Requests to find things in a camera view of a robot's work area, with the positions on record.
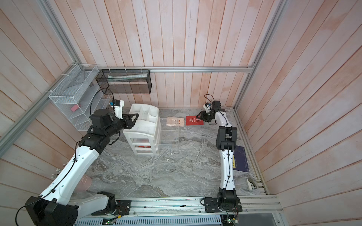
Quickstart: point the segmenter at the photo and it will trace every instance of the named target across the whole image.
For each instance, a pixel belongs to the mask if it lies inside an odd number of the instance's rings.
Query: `white robotic arm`
[[[211,122],[215,119],[219,125],[216,146],[220,153],[222,172],[217,203],[220,210],[227,211],[233,209],[237,203],[232,171],[237,129],[230,124],[225,110],[221,108],[220,101],[206,103],[204,109],[197,117],[206,122]]]
[[[100,210],[105,214],[114,213],[115,195],[108,192],[99,192],[81,202],[70,201],[75,187],[109,144],[110,137],[124,128],[131,129],[138,118],[138,114],[122,115],[123,101],[112,100],[111,106],[114,113],[99,109],[90,116],[93,125],[79,142],[72,159],[39,197],[32,196],[26,202],[26,210],[35,225],[73,225],[76,220]]]

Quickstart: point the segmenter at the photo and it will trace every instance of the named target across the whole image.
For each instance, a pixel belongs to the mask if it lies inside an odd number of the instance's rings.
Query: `dark blue book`
[[[247,156],[245,154],[245,148],[242,146],[236,146],[234,150],[232,169],[242,172],[249,172],[249,166],[248,166]]]

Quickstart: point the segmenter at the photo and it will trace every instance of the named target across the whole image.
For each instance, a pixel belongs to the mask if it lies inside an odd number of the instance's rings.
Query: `ventilation grille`
[[[102,225],[103,218],[80,219],[76,222],[81,225]],[[220,225],[219,215],[209,216],[165,216],[165,217],[125,217],[117,219],[114,225]]]

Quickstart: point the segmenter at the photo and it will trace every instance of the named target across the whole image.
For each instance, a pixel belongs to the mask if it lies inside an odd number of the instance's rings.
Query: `red box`
[[[203,120],[195,116],[186,116],[186,125],[203,125]]]

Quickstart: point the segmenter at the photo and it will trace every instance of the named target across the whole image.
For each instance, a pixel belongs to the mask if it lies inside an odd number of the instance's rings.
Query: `wall-mounted wire shelf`
[[[98,72],[97,66],[90,71],[85,71],[78,64],[49,95],[57,108],[78,131],[87,131],[92,125],[89,118],[91,113],[97,109],[106,108],[110,102],[110,96],[102,92],[95,96],[100,88],[97,84],[91,85],[91,82]]]

